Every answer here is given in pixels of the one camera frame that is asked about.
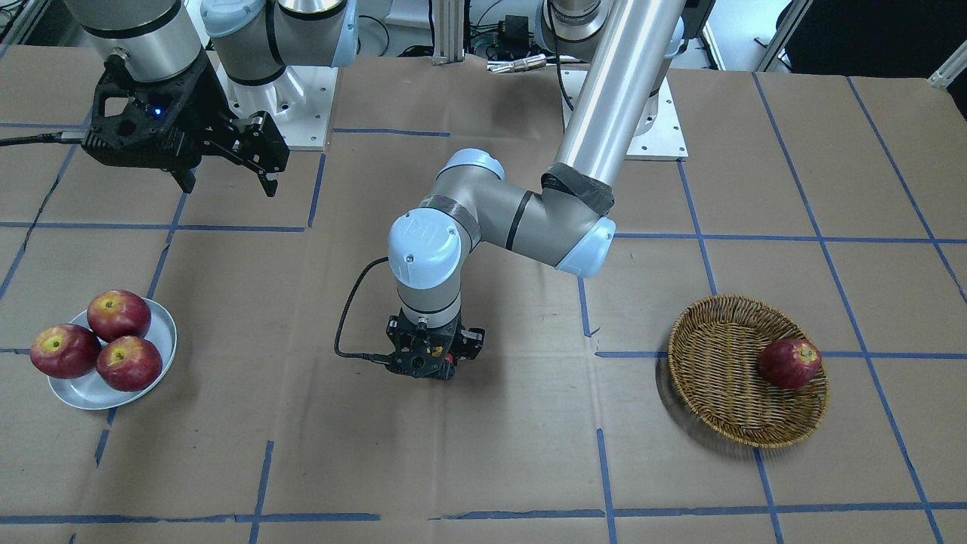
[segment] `red apple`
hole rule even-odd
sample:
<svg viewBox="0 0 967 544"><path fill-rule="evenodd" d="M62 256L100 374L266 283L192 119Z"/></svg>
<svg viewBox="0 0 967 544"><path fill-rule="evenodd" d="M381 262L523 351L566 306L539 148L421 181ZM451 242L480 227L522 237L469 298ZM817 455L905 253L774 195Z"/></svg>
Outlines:
<svg viewBox="0 0 967 544"><path fill-rule="evenodd" d="M808 340L783 338L772 342L759 358L759 374L782 389L798 389L819 372L823 355Z"/></svg>
<svg viewBox="0 0 967 544"><path fill-rule="evenodd" d="M87 324L105 342L122 336L143 337L151 327L151 309L140 296L113 289L94 297L87 305Z"/></svg>
<svg viewBox="0 0 967 544"><path fill-rule="evenodd" d="M161 375L161 354L136 336L122 336L98 355L98 374L118 391L140 391Z"/></svg>
<svg viewBox="0 0 967 544"><path fill-rule="evenodd" d="M101 351L97 335L73 323L46 328L30 347L30 362L52 378L80 378L94 370Z"/></svg>

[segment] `white mounting plate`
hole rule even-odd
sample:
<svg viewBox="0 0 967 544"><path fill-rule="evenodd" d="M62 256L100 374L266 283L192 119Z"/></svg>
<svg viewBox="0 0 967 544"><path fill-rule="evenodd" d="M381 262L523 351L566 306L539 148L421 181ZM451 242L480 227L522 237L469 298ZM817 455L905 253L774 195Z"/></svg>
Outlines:
<svg viewBox="0 0 967 544"><path fill-rule="evenodd" d="M285 137L285 143L292 151L323 151L326 147L326 136L329 133L329 118L333 110L333 96L336 94L336 77L338 68L327 66L292 66L290 70L304 84L306 103L292 106L288 110L272 116L278 126L278 131ZM219 82L223 89L227 89L228 76L225 68L219 66ZM240 117L250 115L258 107L239 107L230 103L228 106Z"/></svg>
<svg viewBox="0 0 967 544"><path fill-rule="evenodd" d="M571 103L580 94L584 85L584 70L567 69L561 72L564 89L571 97ZM571 109L564 104L564 126L571 120ZM659 112L655 116L652 128L641 136L631 139L626 159L631 161L678 161L689 156L689 147L685 145L685 135L682 125L678 121L678 111L675 109L675 99L671 96L668 79L661 82L659 89Z"/></svg>

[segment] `woven basket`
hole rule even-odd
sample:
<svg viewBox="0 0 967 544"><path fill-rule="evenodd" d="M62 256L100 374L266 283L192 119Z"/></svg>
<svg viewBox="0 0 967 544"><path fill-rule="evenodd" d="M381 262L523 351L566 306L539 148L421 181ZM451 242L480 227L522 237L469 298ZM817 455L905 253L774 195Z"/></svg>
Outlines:
<svg viewBox="0 0 967 544"><path fill-rule="evenodd" d="M699 419L739 443L777 448L802 441L826 415L829 384L822 368L795 390L760 377L759 355L780 338L808 340L789 317L756 300L737 295L699 300L671 330L672 382Z"/></svg>

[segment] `basket rim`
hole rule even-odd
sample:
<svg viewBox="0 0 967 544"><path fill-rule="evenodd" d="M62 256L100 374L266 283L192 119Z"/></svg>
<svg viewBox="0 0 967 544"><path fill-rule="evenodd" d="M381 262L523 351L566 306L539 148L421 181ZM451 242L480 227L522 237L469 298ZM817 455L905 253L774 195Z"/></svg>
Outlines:
<svg viewBox="0 0 967 544"><path fill-rule="evenodd" d="M758 441L749 439L747 437L730 433L725 431L724 429L721 429L721 427L718 424L718 419L711 417L707 412L703 412L702 410L700 410L699 409L700 406L697 406L695 401L688 394L684 392L682 377L679 375L679 371L677 369L677 365L681 364L681 362L677 360L678 356L675 353L675 340L680 334L680 329L686 316L690 314L696 306L700 304L704 304L706 302L717 301L717 300L720 300L723 302L732 302L732 303L747 302L761 309L772 312L777 317L784 319L785 321L793 325L798 331L802 332L803 340L806 340L812 343L812 340L808 337L805 330L803 330L803 328L800 327L789 316L787 316L785 313L775 308L774 306L766 304L765 302L762 302L760 300L756 300L754 298L744 296L741 294L714 294L714 295L710 295L710 296L698 299L695 302L692 302L691 304L689 304L689 306L685 308L675 319L675 323L672 325L671 333L668 337L668 352L667 352L668 353L668 372L671 375L672 382L675 385L675 389L678 392L678 395L685 401L686 405L689 407L691 412L696 417L698 417L703 423L711 427L714 431L716 431L720 435L723 435L727 438L731 438L744 445L753 446L753 447L762 447L762 448L780 448L780 447L790 446L790 445L802 442L806 438L809 438L813 433L816 432L817 429L819 429L819 426L826 419L826 413L827 413L827 410L829 409L830 386L829 386L829 379L826 376L824 366L820 366L819 372L816 373L818 377L822 376L824 391L825 391L825 395L823 396L823 399L819 406L819 415L816 417L815 422L812 425L810 425L805 432L800 433L796 437L793 437L781 442L758 442Z"/></svg>

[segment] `plate of apples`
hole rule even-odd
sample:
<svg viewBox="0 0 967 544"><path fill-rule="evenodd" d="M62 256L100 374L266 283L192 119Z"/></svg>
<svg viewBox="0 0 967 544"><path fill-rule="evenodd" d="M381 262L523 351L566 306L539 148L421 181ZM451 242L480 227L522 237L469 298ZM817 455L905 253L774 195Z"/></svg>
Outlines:
<svg viewBox="0 0 967 544"><path fill-rule="evenodd" d="M164 306L113 289L94 297L70 323L41 332L30 360L64 403L108 409L151 391L171 367L177 344L174 319Z"/></svg>

